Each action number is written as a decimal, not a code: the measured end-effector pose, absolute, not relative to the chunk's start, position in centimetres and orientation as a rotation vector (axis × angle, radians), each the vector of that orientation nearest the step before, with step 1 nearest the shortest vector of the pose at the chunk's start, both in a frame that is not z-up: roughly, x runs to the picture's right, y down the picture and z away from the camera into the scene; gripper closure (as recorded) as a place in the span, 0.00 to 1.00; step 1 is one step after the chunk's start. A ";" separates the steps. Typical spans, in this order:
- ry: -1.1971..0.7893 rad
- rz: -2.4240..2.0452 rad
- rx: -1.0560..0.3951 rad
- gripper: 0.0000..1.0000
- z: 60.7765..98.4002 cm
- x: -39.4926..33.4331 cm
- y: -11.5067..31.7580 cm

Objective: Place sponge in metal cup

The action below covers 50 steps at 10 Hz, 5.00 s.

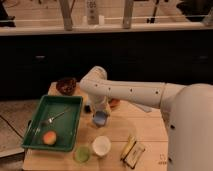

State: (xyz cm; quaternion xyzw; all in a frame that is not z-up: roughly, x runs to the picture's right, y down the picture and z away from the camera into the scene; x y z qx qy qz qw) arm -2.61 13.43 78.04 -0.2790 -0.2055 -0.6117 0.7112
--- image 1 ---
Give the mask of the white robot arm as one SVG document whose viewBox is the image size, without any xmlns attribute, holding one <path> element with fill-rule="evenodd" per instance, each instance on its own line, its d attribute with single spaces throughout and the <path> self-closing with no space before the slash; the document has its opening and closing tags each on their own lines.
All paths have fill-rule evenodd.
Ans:
<svg viewBox="0 0 213 171">
<path fill-rule="evenodd" d="M 80 81 L 97 108 L 115 98 L 169 115 L 167 171 L 213 171 L 213 85 L 111 81 L 100 66 Z"/>
</svg>

